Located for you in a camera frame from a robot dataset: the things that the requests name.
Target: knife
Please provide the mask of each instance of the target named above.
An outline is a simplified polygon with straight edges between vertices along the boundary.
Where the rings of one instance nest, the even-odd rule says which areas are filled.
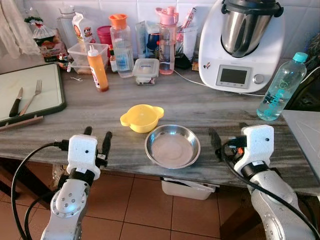
[[[9,113],[9,117],[12,118],[12,117],[15,117],[18,115],[18,110],[19,110],[19,103],[22,99],[22,93],[24,92],[24,89],[23,88],[20,88],[19,90],[19,93],[18,93],[18,96],[16,97],[15,101],[14,101],[14,104],[11,108],[11,111]]]

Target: bowl handle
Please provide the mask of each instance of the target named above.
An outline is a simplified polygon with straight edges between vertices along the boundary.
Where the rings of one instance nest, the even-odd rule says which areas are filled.
[[[122,126],[125,126],[125,127],[130,126],[130,123],[128,122],[128,119],[127,119],[127,113],[123,114],[123,115],[120,117],[120,122],[121,122],[121,125],[122,125]]]
[[[165,110],[162,107],[154,106],[152,108],[155,111],[155,113],[156,113],[156,115],[158,116],[159,119],[164,116]]]

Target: orange bottle cap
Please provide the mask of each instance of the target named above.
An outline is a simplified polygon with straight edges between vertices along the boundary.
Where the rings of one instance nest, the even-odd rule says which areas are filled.
[[[109,16],[112,27],[116,29],[125,29],[127,27],[127,15],[126,14],[113,14]]]

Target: stainless steel mixing bowl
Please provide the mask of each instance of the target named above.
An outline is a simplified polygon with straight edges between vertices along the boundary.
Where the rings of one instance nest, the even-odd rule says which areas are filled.
[[[193,164],[200,154],[200,142],[188,128],[162,125],[148,134],[144,149],[154,163],[167,169],[182,169]]]

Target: yellow plastic bowl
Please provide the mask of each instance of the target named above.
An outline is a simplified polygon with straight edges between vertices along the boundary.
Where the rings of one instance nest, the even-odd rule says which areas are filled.
[[[122,126],[130,127],[137,133],[148,133],[157,126],[159,119],[164,116],[164,112],[164,109],[159,106],[139,104],[123,114],[120,122]]]

